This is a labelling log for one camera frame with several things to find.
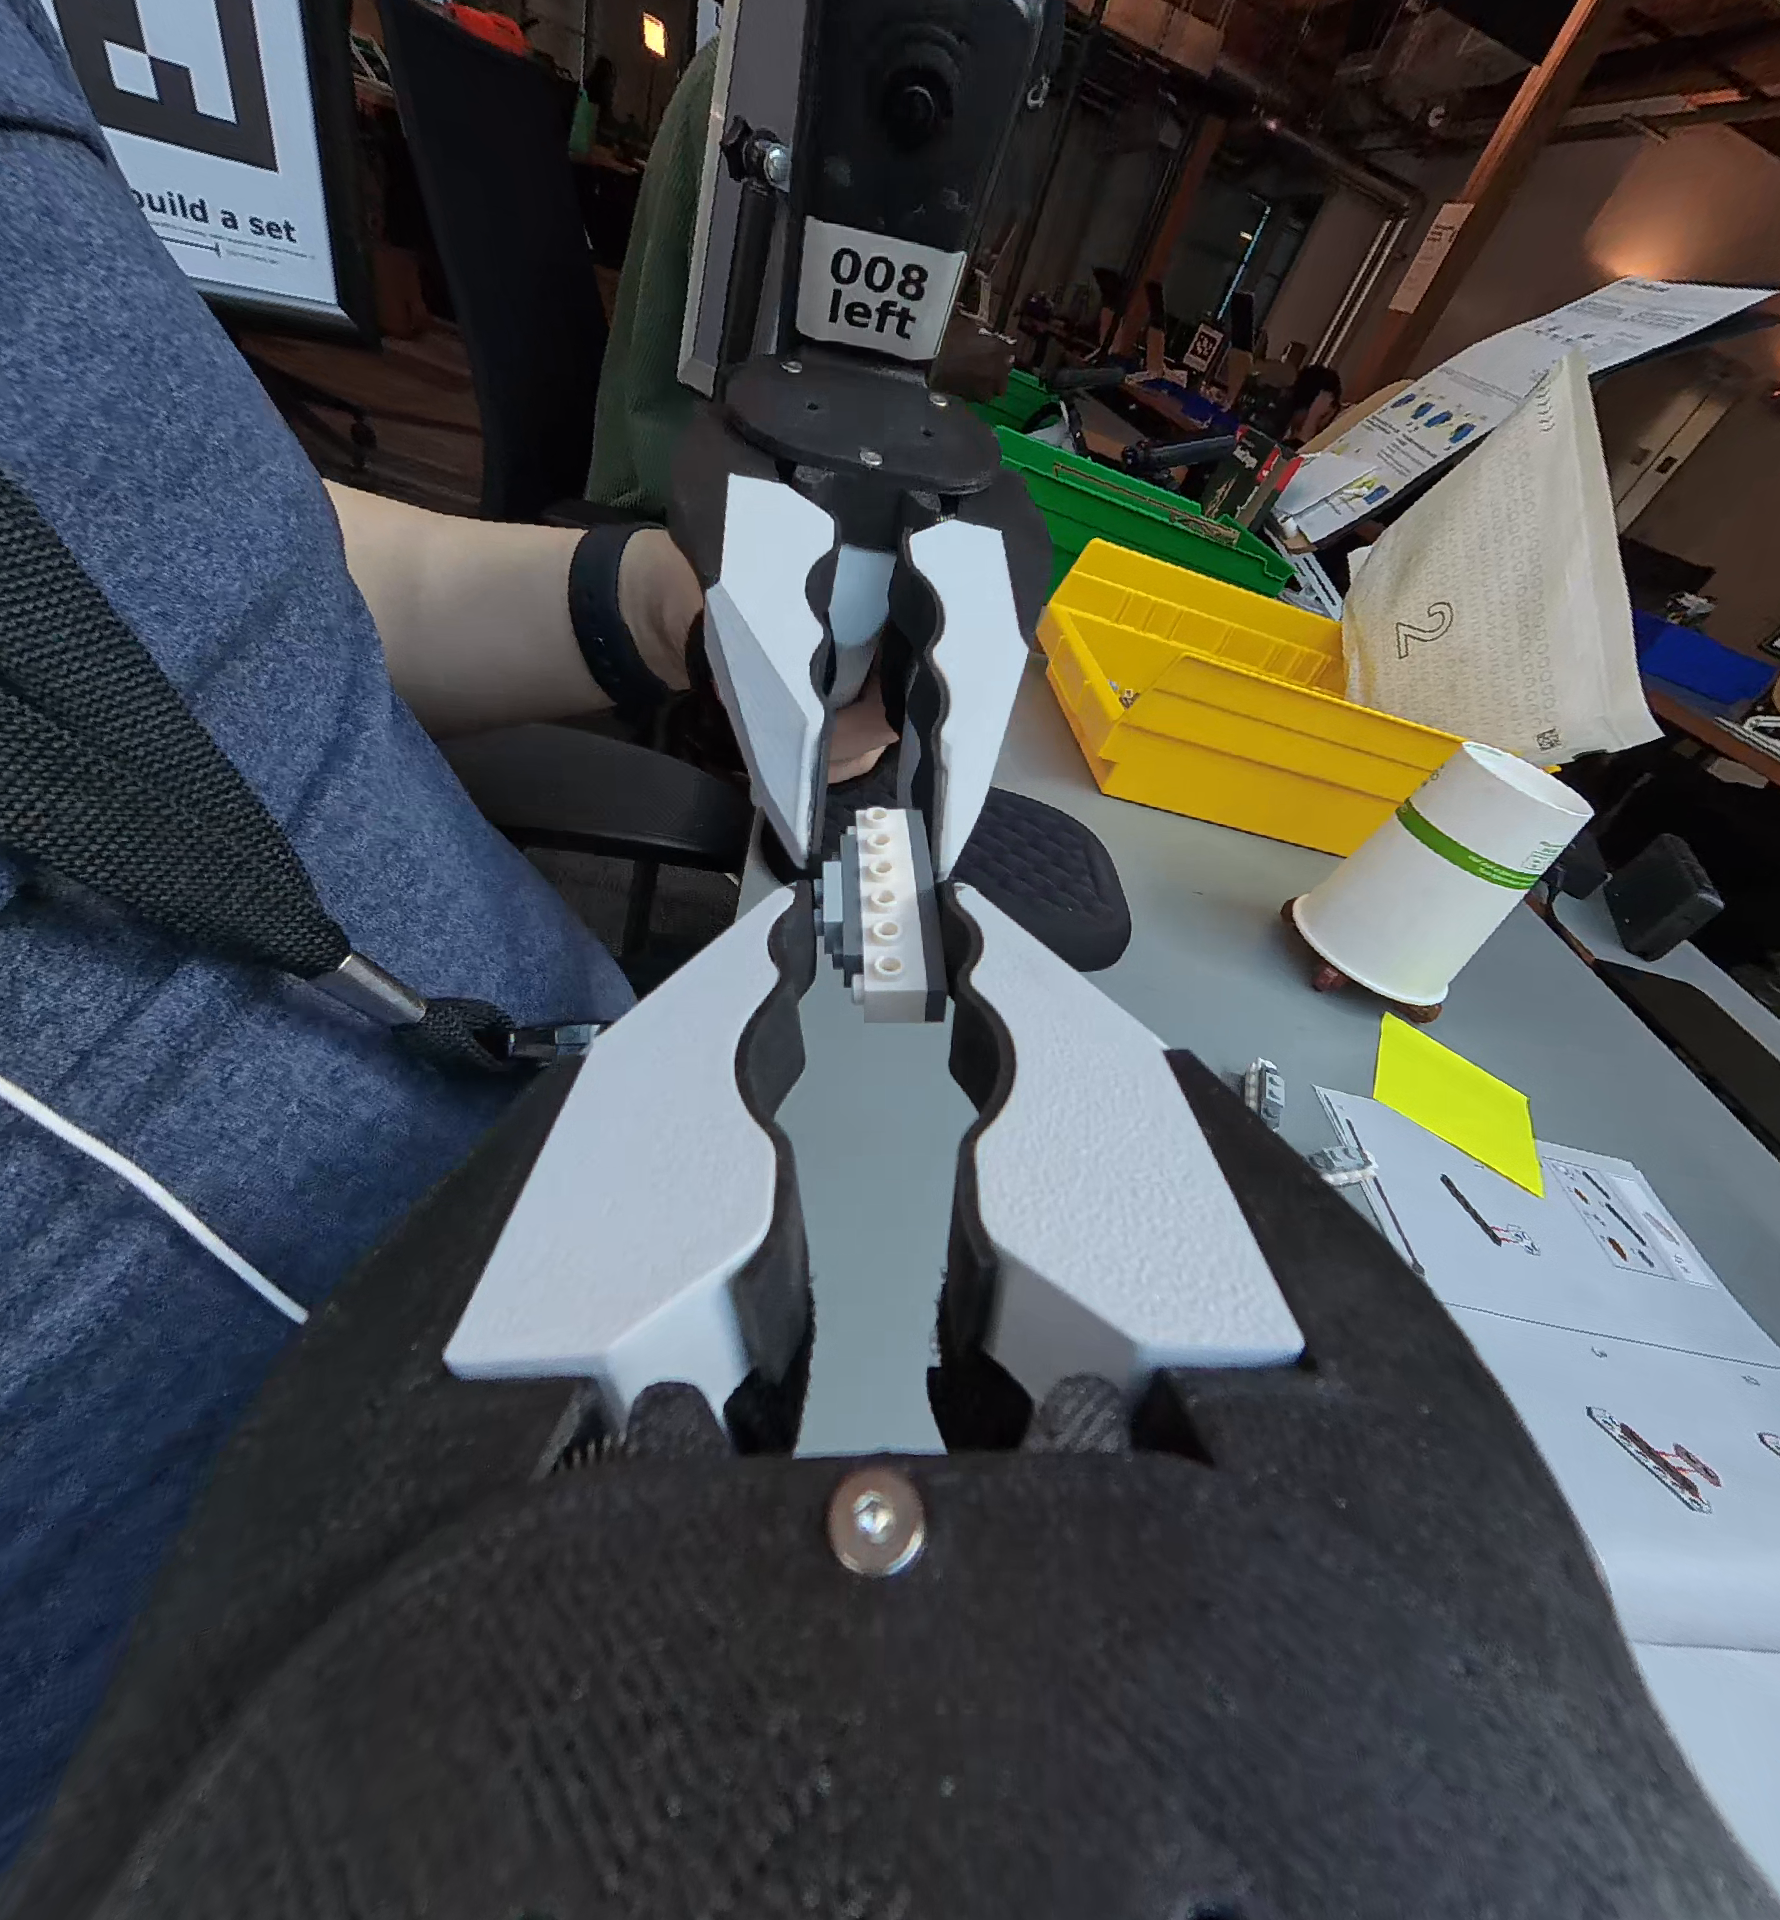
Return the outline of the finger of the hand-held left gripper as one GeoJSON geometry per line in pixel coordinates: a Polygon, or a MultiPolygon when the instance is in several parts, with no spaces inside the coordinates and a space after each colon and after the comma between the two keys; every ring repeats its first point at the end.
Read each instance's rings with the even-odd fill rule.
{"type": "Polygon", "coordinates": [[[909,650],[897,796],[946,882],[987,800],[1027,659],[1003,537],[962,518],[906,534],[894,622],[909,650]]]}
{"type": "Polygon", "coordinates": [[[751,800],[787,874],[812,869],[824,835],[837,548],[836,521],[801,493],[776,479],[728,477],[703,642],[751,800]]]}

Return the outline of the grey white lego assembly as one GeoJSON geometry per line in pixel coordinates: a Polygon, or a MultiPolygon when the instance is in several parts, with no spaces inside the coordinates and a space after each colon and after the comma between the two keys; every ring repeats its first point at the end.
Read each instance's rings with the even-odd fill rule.
{"type": "Polygon", "coordinates": [[[822,949],[866,1023],[942,1024],[948,973],[921,819],[871,804],[851,816],[814,885],[822,949]]]}

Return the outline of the person's left forearm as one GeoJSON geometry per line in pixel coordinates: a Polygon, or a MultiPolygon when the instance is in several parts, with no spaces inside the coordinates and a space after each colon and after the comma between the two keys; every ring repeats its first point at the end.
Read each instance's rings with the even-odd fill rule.
{"type": "Polygon", "coordinates": [[[612,707],[569,574],[584,532],[449,516],[323,482],[387,680],[438,742],[612,707]]]}

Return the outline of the lego instruction booklet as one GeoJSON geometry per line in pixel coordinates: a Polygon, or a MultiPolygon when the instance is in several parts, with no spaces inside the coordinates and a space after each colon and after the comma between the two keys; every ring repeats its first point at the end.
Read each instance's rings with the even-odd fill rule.
{"type": "Polygon", "coordinates": [[[1630,1162],[1541,1188],[1314,1093],[1374,1224],[1450,1311],[1567,1501],[1648,1691],[1780,1899],[1780,1348],[1630,1162]]]}

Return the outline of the green plastic bin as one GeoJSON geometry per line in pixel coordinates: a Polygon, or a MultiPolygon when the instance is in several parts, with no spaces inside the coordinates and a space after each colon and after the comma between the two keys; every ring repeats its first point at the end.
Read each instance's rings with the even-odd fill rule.
{"type": "Polygon", "coordinates": [[[1024,435],[1021,425],[1049,398],[1038,380],[1014,372],[1003,396],[970,403],[970,411],[996,431],[1002,465],[1021,477],[1046,523],[1049,588],[1061,588],[1083,553],[1104,542],[1271,602],[1285,595],[1293,581],[1291,564],[1241,525],[1204,516],[1180,493],[1024,435]]]}

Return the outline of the yellow plastic bin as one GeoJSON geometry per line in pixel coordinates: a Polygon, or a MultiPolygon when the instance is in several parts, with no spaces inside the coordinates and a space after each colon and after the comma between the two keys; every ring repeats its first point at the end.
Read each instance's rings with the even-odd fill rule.
{"type": "Polygon", "coordinates": [[[1094,785],[1291,848],[1354,855],[1459,740],[1232,659],[1052,608],[1049,686],[1094,785]]]}
{"type": "Polygon", "coordinates": [[[1060,615],[1094,617],[1331,698],[1350,690],[1339,622],[1109,540],[1089,540],[1052,593],[1038,622],[1044,654],[1060,615]]]}

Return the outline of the black textured wrist rest pad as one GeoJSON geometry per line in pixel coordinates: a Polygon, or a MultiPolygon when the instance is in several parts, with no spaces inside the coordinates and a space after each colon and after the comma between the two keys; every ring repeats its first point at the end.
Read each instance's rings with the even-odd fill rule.
{"type": "MultiPolygon", "coordinates": [[[[862,845],[863,819],[873,811],[897,814],[894,766],[829,791],[824,807],[820,855],[814,876],[837,861],[845,835],[862,845]]],[[[757,814],[756,848],[765,870],[787,880],[781,842],[757,814]]],[[[1070,814],[1024,794],[992,788],[982,816],[959,855],[951,876],[996,905],[1014,924],[1079,975],[1118,965],[1131,940],[1131,912],[1118,867],[1098,837],[1070,814]]],[[[855,1000],[863,1000],[863,971],[857,908],[829,908],[829,938],[824,942],[855,1000]]]]}

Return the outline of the green garment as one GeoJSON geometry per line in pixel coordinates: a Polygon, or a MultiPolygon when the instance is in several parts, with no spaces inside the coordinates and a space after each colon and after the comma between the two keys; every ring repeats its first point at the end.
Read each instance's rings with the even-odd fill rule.
{"type": "Polygon", "coordinates": [[[661,114],[600,371],[584,496],[635,521],[665,518],[671,457],[701,404],[680,369],[718,49],[700,49],[661,114]]]}

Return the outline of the small brown piece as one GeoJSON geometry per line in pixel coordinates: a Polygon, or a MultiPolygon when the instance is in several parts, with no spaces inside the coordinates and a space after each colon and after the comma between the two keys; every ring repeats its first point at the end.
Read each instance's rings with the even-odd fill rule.
{"type": "Polygon", "coordinates": [[[1303,924],[1301,924],[1301,920],[1298,918],[1298,908],[1299,908],[1299,905],[1301,905],[1301,901],[1298,901],[1298,898],[1285,901],[1284,907],[1282,907],[1280,918],[1282,918],[1287,935],[1296,940],[1296,944],[1299,946],[1299,951],[1301,951],[1301,953],[1306,955],[1306,958],[1308,958],[1308,965],[1309,965],[1309,988],[1311,988],[1311,993],[1323,995],[1323,996],[1333,996],[1333,995],[1339,995],[1339,993],[1344,993],[1344,990],[1361,993],[1361,995],[1371,996],[1374,1000],[1378,1000],[1385,1012],[1394,1012],[1398,1019],[1410,1023],[1411,1026],[1430,1026],[1433,1021],[1437,1021],[1437,1019],[1441,1016],[1444,1007],[1445,1007],[1444,1000],[1430,1003],[1430,1004],[1400,1003],[1400,1000],[1384,995],[1382,988],[1371,988],[1371,987],[1367,987],[1366,983],[1361,983],[1359,978],[1356,978],[1354,975],[1350,975],[1350,973],[1338,968],[1333,963],[1330,963],[1330,961],[1327,961],[1321,953],[1318,953],[1318,949],[1309,942],[1309,937],[1306,935],[1303,924]]]}

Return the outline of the yellow sticky note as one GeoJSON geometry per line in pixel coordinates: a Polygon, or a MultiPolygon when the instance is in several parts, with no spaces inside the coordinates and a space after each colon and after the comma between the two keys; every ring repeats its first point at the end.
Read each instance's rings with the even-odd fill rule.
{"type": "Polygon", "coordinates": [[[1382,1016],[1371,1098],[1515,1188],[1545,1195],[1527,1097],[1422,1024],[1382,1016]]]}

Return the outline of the white paper cup green band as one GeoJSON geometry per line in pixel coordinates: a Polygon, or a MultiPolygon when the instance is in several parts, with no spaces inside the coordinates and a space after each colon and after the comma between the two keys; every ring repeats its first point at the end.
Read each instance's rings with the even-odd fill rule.
{"type": "Polygon", "coordinates": [[[1296,918],[1336,968],[1411,1004],[1445,1003],[1453,978],[1593,808],[1544,769],[1461,742],[1387,823],[1298,896],[1296,918]]]}

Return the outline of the large printed instruction sheet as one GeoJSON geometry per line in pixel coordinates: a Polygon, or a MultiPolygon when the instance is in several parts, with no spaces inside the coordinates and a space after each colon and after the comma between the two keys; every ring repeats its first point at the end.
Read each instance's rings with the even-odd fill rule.
{"type": "Polygon", "coordinates": [[[1291,553],[1321,550],[1361,518],[1384,518],[1427,490],[1517,412],[1569,359],[1597,379],[1776,325],[1780,285],[1623,276],[1547,315],[1461,349],[1392,385],[1331,443],[1309,444],[1275,511],[1291,553]]]}

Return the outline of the framed sign with square marker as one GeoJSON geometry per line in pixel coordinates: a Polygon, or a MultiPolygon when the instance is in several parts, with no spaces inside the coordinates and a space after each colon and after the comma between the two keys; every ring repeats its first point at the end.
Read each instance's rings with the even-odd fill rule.
{"type": "Polygon", "coordinates": [[[349,3],[46,3],[133,202],[235,325],[377,346],[349,3]]]}

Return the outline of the blue plastic bin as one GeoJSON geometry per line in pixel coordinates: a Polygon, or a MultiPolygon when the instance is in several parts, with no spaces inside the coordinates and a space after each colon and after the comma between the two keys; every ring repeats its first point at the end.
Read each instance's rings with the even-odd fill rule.
{"type": "Polygon", "coordinates": [[[1712,708],[1747,708],[1780,679],[1776,662],[1736,653],[1715,637],[1652,613],[1631,613],[1631,637],[1644,682],[1665,684],[1712,708]]]}

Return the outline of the wooden post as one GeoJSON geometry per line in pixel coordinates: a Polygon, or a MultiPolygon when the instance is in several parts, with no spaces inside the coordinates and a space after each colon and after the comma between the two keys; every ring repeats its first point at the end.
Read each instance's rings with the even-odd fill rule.
{"type": "Polygon", "coordinates": [[[1461,283],[1476,268],[1517,189],[1551,132],[1576,105],[1591,66],[1622,25],[1626,3],[1573,3],[1545,59],[1524,76],[1453,197],[1461,222],[1444,245],[1416,304],[1392,304],[1356,371],[1350,394],[1361,400],[1423,371],[1427,343],[1461,283]]]}

